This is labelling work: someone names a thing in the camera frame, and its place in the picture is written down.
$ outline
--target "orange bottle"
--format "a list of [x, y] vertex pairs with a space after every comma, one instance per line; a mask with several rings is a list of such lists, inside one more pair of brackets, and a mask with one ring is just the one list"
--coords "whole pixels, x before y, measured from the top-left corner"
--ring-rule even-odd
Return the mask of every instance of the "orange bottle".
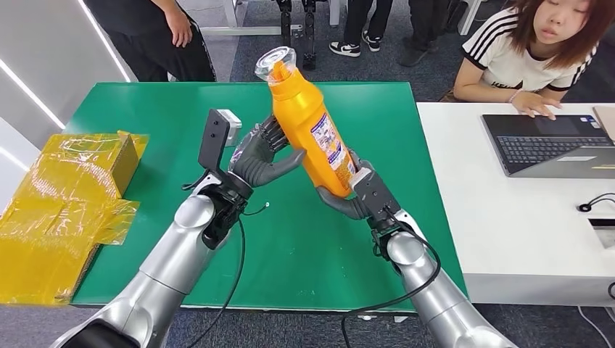
[[356, 168], [323, 103], [323, 94], [303, 78], [294, 49], [278, 47], [263, 55], [255, 73], [269, 83], [273, 115], [289, 143], [306, 151], [303, 167], [314, 186], [332, 194], [350, 194], [350, 177]]

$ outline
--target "floor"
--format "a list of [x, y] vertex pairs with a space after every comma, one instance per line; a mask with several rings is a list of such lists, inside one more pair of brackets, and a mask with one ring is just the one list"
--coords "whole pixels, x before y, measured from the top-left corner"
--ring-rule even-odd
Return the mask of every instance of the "floor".
[[[222, 0], [180, 0], [186, 11], [202, 26], [226, 25]], [[501, 0], [490, 0], [478, 17], [486, 17], [499, 8]], [[293, 20], [302, 22], [300, 6], [294, 3]], [[275, 2], [244, 1], [237, 7], [238, 20], [244, 25], [275, 25], [279, 15]], [[317, 23], [327, 23], [325, 3], [318, 3]], [[395, 0], [383, 50], [365, 52], [359, 59], [337, 57], [327, 51], [329, 41], [341, 38], [341, 28], [318, 25], [316, 28], [318, 66], [306, 73], [311, 80], [409, 80], [415, 98], [435, 100], [446, 91], [454, 78], [461, 56], [457, 52], [463, 38], [447, 34], [440, 40], [440, 53], [430, 56], [415, 69], [397, 67], [400, 37], [410, 33], [408, 8], [404, 0]], [[205, 37], [214, 67], [221, 82], [257, 80], [253, 74], [256, 59], [278, 46], [276, 37]], [[569, 101], [615, 102], [615, 49], [603, 45], [600, 56]], [[606, 347], [598, 333], [586, 323], [575, 307], [543, 307], [483, 304], [479, 311], [520, 347]], [[615, 344], [615, 322], [601, 308], [585, 308], [587, 316]], [[95, 312], [83, 308], [0, 307], [0, 348], [42, 348], [70, 327]], [[214, 312], [180, 310], [169, 333], [168, 347], [183, 348], [212, 320]], [[338, 315], [299, 315], [230, 312], [197, 347], [343, 347]], [[417, 317], [393, 323], [391, 317], [370, 321], [352, 318], [348, 323], [353, 347], [435, 347], [434, 341]]]

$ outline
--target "black cord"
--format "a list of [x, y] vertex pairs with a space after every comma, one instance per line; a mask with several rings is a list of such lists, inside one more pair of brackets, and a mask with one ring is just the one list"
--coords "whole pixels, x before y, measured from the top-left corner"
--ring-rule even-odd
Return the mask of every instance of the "black cord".
[[197, 187], [201, 183], [201, 181], [203, 181], [207, 177], [207, 174], [209, 174], [209, 173], [210, 173], [210, 171], [208, 169], [206, 169], [203, 172], [203, 174], [201, 175], [201, 177], [197, 179], [197, 181], [195, 181], [193, 183], [185, 183], [185, 184], [183, 184], [181, 186], [181, 189], [184, 190], [184, 191], [188, 191], [188, 190], [194, 189], [195, 187]]
[[418, 288], [408, 292], [407, 294], [398, 297], [396, 299], [392, 299], [390, 301], [387, 302], [383, 302], [380, 304], [375, 304], [373, 306], [368, 306], [368, 307], [363, 307], [363, 308], [359, 308], [356, 310], [351, 310], [349, 312], [347, 312], [346, 314], [344, 314], [342, 316], [342, 334], [344, 335], [344, 342], [346, 343], [346, 347], [350, 348], [350, 341], [348, 341], [348, 334], [346, 333], [346, 318], [350, 317], [351, 315], [357, 315], [359, 313], [362, 312], [367, 312], [367, 311], [371, 311], [371, 310], [378, 310], [381, 308], [385, 308], [385, 307], [389, 307], [392, 305], [396, 305], [406, 299], [411, 298], [412, 296], [418, 294], [419, 292], [423, 291], [423, 289], [425, 289], [429, 284], [433, 283], [436, 280], [436, 277], [438, 276], [438, 274], [440, 273], [440, 270], [442, 269], [442, 263], [440, 262], [440, 256], [438, 255], [438, 253], [436, 252], [436, 249], [434, 249], [434, 247], [431, 246], [430, 243], [428, 243], [425, 239], [421, 238], [418, 234], [416, 234], [416, 232], [412, 231], [412, 229], [408, 228], [406, 225], [402, 224], [396, 217], [395, 214], [393, 214], [388, 207], [385, 207], [384, 210], [387, 212], [388, 216], [390, 218], [393, 219], [393, 222], [395, 222], [395, 224], [397, 225], [397, 227], [401, 228], [402, 230], [408, 232], [409, 234], [412, 235], [412, 237], [418, 239], [427, 249], [429, 249], [429, 251], [432, 252], [432, 254], [434, 255], [434, 259], [436, 261], [436, 268], [434, 269], [434, 272], [429, 276], [429, 278], [425, 281], [425, 283], [423, 283], [422, 285], [420, 285]]
[[261, 212], [263, 212], [263, 210], [267, 209], [268, 207], [269, 207], [269, 202], [265, 203], [265, 205], [263, 205], [259, 210], [255, 212], [245, 212], [244, 215], [250, 216], [250, 215], [260, 214]]
[[244, 260], [246, 258], [246, 233], [244, 232], [244, 224], [242, 223], [242, 219], [238, 219], [238, 221], [239, 221], [239, 229], [242, 232], [242, 255], [241, 255], [241, 258], [239, 259], [239, 269], [237, 270], [237, 274], [235, 275], [235, 280], [233, 281], [231, 292], [228, 293], [228, 296], [226, 297], [226, 301], [224, 301], [222, 308], [220, 308], [220, 310], [218, 311], [218, 314], [215, 316], [215, 318], [213, 318], [213, 321], [211, 322], [211, 324], [187, 348], [194, 347], [197, 343], [199, 343], [199, 341], [203, 337], [205, 337], [205, 335], [207, 335], [208, 332], [210, 332], [210, 330], [218, 322], [218, 319], [220, 319], [220, 316], [222, 315], [222, 312], [224, 312], [224, 310], [226, 309], [226, 306], [228, 306], [228, 303], [231, 301], [233, 294], [235, 294], [235, 289], [237, 289], [237, 284], [239, 283], [239, 279], [242, 276], [242, 271], [244, 270]]
[[615, 288], [615, 281], [608, 286], [608, 296], [612, 299], [615, 299], [615, 293], [613, 293], [613, 288]]
[[581, 204], [580, 206], [578, 206], [578, 207], [577, 207], [577, 209], [578, 209], [580, 212], [590, 212], [590, 211], [592, 211], [592, 207], [593, 207], [593, 206], [594, 206], [594, 204], [596, 204], [596, 203], [600, 203], [600, 202], [603, 202], [603, 201], [609, 201], [609, 202], [611, 202], [611, 203], [615, 204], [615, 199], [612, 199], [612, 198], [604, 198], [604, 197], [606, 197], [606, 196], [615, 196], [615, 194], [614, 194], [614, 193], [612, 193], [612, 192], [607, 192], [607, 193], [605, 193], [605, 194], [601, 194], [600, 196], [597, 196], [596, 198], [594, 198], [594, 199], [590, 200], [589, 202], [584, 203], [584, 204]]

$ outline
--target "white t-shirt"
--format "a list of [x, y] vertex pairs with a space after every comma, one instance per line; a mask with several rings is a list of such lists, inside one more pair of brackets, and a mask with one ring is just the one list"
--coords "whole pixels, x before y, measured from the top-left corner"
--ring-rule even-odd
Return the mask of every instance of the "white t-shirt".
[[494, 14], [463, 44], [462, 52], [467, 60], [484, 71], [481, 82], [524, 91], [539, 91], [544, 87], [568, 91], [592, 62], [598, 45], [583, 63], [567, 69], [546, 69], [550, 59], [535, 57], [528, 49], [520, 54], [513, 48], [510, 33], [518, 21], [516, 9], [505, 9]]

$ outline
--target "green table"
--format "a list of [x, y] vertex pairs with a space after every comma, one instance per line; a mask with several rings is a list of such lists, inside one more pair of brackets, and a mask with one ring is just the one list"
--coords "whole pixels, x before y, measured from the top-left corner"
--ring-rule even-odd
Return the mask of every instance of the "green table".
[[[411, 213], [465, 292], [444, 207], [408, 83], [318, 83], [345, 143], [373, 166]], [[198, 178], [199, 145], [209, 108], [230, 109], [242, 136], [271, 112], [264, 83], [99, 83], [68, 133], [151, 136], [124, 197], [141, 206], [122, 246], [103, 246], [74, 305], [102, 305], [132, 279], [188, 196], [182, 183]], [[225, 151], [228, 163], [232, 149]], [[369, 228], [322, 204], [303, 169], [257, 188], [243, 217], [246, 260], [229, 307], [273, 310], [351, 310], [404, 294], [390, 264], [372, 255]], [[214, 257], [184, 305], [219, 307], [237, 270], [235, 231]], [[390, 310], [412, 310], [410, 302]]]

